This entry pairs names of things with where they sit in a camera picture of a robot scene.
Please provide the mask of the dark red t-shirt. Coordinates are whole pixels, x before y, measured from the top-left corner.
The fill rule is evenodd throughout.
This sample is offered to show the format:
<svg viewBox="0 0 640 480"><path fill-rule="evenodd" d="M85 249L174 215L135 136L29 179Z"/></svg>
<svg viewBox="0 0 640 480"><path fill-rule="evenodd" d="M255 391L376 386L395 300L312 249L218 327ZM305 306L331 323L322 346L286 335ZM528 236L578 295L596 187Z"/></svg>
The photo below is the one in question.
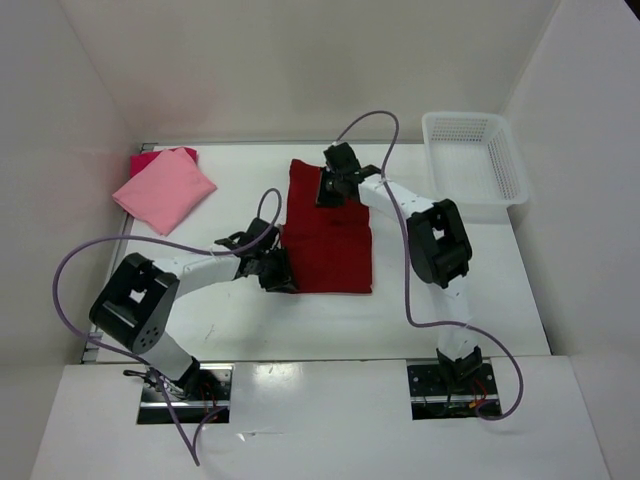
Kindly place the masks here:
<svg viewBox="0 0 640 480"><path fill-rule="evenodd" d="M286 222L281 243L302 294L370 294L373 290L369 209L348 201L316 205L323 170L294 159L289 167Z"/></svg>

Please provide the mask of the light pink t-shirt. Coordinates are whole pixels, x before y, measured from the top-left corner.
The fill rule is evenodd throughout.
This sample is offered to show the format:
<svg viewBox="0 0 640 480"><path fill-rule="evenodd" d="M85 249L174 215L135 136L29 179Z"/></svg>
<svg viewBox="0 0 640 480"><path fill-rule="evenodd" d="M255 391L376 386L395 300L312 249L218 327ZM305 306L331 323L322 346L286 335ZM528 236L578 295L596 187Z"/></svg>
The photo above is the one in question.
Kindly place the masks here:
<svg viewBox="0 0 640 480"><path fill-rule="evenodd" d="M155 233L171 233L217 186L187 155L164 152L112 198Z"/></svg>

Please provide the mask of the magenta t-shirt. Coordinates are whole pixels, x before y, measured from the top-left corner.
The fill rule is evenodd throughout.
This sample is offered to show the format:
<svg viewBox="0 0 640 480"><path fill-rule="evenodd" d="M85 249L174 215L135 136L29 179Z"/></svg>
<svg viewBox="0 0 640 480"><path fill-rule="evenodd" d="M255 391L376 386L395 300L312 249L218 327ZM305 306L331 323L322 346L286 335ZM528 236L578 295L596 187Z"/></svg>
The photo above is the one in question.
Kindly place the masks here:
<svg viewBox="0 0 640 480"><path fill-rule="evenodd" d="M161 155L164 152L184 154L184 155L187 155L195 164L198 163L198 157L199 157L198 152L195 149L189 148L189 147L181 146L177 148L163 149L159 151L144 152L137 155L132 155L130 157L130 168L129 168L130 177L133 178L134 176L139 174L149 164L151 164L159 155Z"/></svg>

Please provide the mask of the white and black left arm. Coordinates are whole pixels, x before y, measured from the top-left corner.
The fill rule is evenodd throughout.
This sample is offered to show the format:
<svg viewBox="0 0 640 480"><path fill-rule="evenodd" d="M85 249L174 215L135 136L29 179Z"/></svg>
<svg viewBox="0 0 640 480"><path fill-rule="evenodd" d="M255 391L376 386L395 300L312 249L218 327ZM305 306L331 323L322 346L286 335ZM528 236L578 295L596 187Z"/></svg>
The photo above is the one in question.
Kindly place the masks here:
<svg viewBox="0 0 640 480"><path fill-rule="evenodd" d="M200 362L167 332L179 298L217 283L251 275L267 292L297 290L287 251L276 247L249 254L189 254L153 261L139 253L126 256L92 305L89 318L125 350L164 377L164 387L180 400L209 382Z"/></svg>

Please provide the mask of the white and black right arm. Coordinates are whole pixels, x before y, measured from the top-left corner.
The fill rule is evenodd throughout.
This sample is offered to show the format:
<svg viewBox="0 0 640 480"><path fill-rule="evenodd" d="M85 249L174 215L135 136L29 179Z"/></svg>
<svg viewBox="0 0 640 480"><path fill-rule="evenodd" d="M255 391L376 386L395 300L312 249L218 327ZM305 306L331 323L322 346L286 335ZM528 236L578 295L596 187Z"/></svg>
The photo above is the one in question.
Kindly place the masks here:
<svg viewBox="0 0 640 480"><path fill-rule="evenodd" d="M346 142L329 146L324 157L316 205L335 208L352 200L398 222L405 279L416 275L427 285L436 311L428 324L443 329L436 347L439 382L449 395L464 391L482 354L470 331L466 277L472 248L458 207L420 196L374 165L361 165Z"/></svg>

